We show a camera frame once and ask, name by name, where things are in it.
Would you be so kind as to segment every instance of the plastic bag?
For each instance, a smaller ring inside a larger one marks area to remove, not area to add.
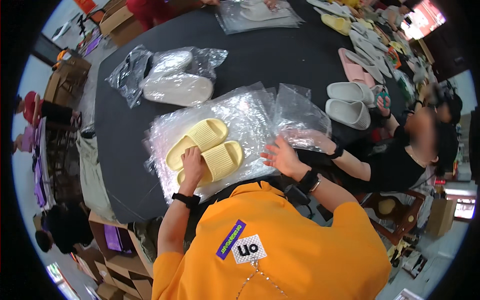
[[[316,130],[332,136],[332,121],[310,101],[310,89],[290,84],[280,84],[273,110],[273,131],[297,149],[322,152],[305,130]]]
[[[215,67],[223,63],[228,51],[183,47],[157,52],[153,67],[139,87],[150,101],[194,106],[212,96]]]
[[[144,79],[148,60],[152,56],[153,52],[148,51],[144,45],[138,45],[105,79],[111,87],[127,99],[130,108],[140,104],[139,97],[142,90],[138,84]]]
[[[193,125],[207,118],[217,118],[225,122],[228,127],[225,141],[238,141],[243,148],[244,157],[242,165],[230,176],[195,191],[195,194],[201,197],[201,202],[231,184],[275,171],[274,168],[265,166],[264,159],[260,157],[265,145],[272,138],[271,122],[263,103],[273,102],[272,94],[263,89],[263,86],[261,88],[257,91],[248,87],[237,88],[217,99],[195,107],[179,109],[152,122],[151,129],[146,132],[145,145],[152,155],[150,162],[160,179],[168,204],[172,202],[171,195],[178,191],[179,185],[177,172],[168,168],[165,157],[180,137]]]
[[[225,34],[230,35],[234,33],[250,31],[262,28],[286,27],[298,28],[300,22],[305,22],[292,9],[287,1],[277,1],[275,8],[270,10],[272,14],[287,15],[286,17],[279,17],[264,21],[252,21],[243,16],[249,9],[243,8],[245,5],[252,5],[262,0],[225,0],[221,1],[218,7],[216,18],[222,27]]]

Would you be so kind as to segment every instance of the scissors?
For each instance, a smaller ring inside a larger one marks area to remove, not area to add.
[[[375,96],[375,100],[377,100],[378,97],[382,98],[382,100],[384,101],[384,108],[390,108],[390,106],[392,105],[392,99],[390,98],[390,95],[387,93],[385,89],[385,79],[384,79],[382,90]],[[390,104],[388,106],[387,106],[386,97],[390,98]]]

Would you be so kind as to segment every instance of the white patch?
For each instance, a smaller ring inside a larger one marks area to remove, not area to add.
[[[238,264],[261,259],[267,256],[258,234],[239,239],[232,247],[233,257]]]

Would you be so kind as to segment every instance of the black watch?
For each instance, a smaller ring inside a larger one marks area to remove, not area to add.
[[[200,197],[197,196],[197,195],[193,195],[192,197],[188,197],[188,196],[185,196],[185,195],[182,195],[182,194],[173,194],[172,195],[172,199],[177,199],[179,201],[182,201],[183,203],[185,203],[185,205],[187,206],[188,209],[192,209],[194,207],[196,207],[198,205],[198,203],[200,202]]]
[[[308,171],[305,176],[300,180],[297,188],[305,195],[315,190],[315,188],[322,181],[322,175],[313,169]]]

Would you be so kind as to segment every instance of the black shirt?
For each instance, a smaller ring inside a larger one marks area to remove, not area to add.
[[[63,254],[76,253],[74,244],[87,245],[93,240],[88,216],[77,204],[54,205],[47,212],[45,222],[53,242]]]
[[[418,181],[425,168],[405,151],[409,142],[410,136],[398,126],[386,151],[366,159],[371,175],[370,181],[364,181],[364,192],[403,192]]]

